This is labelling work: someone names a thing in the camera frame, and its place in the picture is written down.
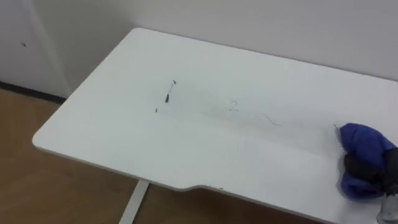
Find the white wall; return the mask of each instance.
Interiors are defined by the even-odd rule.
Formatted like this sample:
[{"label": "white wall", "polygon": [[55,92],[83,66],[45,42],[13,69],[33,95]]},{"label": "white wall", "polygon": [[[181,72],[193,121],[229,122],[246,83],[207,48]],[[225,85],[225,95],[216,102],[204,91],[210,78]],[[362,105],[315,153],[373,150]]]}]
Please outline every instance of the white wall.
[{"label": "white wall", "polygon": [[72,88],[134,26],[398,80],[395,0],[34,0]]},{"label": "white wall", "polygon": [[0,1],[0,81],[67,96],[19,1]]}]

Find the black fabric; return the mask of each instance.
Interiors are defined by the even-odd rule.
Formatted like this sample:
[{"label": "black fabric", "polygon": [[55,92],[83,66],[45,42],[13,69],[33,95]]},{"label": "black fabric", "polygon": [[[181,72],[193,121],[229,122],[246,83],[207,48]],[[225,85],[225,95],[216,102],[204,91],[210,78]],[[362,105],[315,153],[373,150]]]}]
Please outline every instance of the black fabric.
[{"label": "black fabric", "polygon": [[398,194],[398,148],[384,153],[386,172],[382,178],[382,187],[387,196]]},{"label": "black fabric", "polygon": [[398,194],[398,148],[386,150],[383,156],[386,163],[384,172],[349,154],[344,157],[344,166],[352,177],[381,186],[387,196]]},{"label": "black fabric", "polygon": [[354,178],[368,181],[371,184],[381,183],[382,170],[370,163],[360,161],[351,154],[345,155],[344,166],[347,173]]}]

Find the table surface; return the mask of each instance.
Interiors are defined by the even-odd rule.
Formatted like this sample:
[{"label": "table surface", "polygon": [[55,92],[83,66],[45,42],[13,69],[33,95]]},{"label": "table surface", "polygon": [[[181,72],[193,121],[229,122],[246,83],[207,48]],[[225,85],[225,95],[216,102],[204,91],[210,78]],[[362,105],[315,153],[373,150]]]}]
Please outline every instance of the table surface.
[{"label": "table surface", "polygon": [[398,142],[397,96],[389,80],[134,29],[33,142],[171,189],[375,223],[378,200],[351,202],[338,188],[335,125],[367,124]]}]

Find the baseboard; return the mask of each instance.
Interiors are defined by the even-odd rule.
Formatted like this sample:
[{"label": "baseboard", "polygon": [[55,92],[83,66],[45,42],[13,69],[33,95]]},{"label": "baseboard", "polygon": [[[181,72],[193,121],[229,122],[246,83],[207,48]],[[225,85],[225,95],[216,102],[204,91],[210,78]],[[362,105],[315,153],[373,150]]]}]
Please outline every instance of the baseboard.
[{"label": "baseboard", "polygon": [[48,93],[42,93],[42,92],[39,92],[36,90],[30,90],[28,88],[8,84],[8,83],[1,82],[1,81],[0,81],[0,89],[13,91],[14,93],[19,93],[19,94],[22,94],[25,96],[30,96],[30,97],[34,97],[34,98],[38,98],[38,99],[42,99],[42,100],[47,100],[47,101],[51,101],[53,103],[58,103],[58,104],[62,104],[66,100],[66,98],[63,98],[63,97],[54,96],[54,95],[51,95]]}]

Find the clothing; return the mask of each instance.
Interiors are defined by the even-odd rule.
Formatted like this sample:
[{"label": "clothing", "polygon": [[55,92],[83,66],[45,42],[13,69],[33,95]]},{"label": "clothing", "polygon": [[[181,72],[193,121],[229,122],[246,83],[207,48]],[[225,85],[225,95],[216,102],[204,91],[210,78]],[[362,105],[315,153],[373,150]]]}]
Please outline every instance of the clothing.
[{"label": "clothing", "polygon": [[[386,173],[385,153],[396,149],[396,146],[379,131],[362,124],[344,125],[340,128],[340,138],[347,152],[346,172],[341,181],[343,192],[353,200],[382,196],[388,187],[383,183]],[[396,182],[398,170],[390,174],[392,178],[387,181],[389,185]]]}]

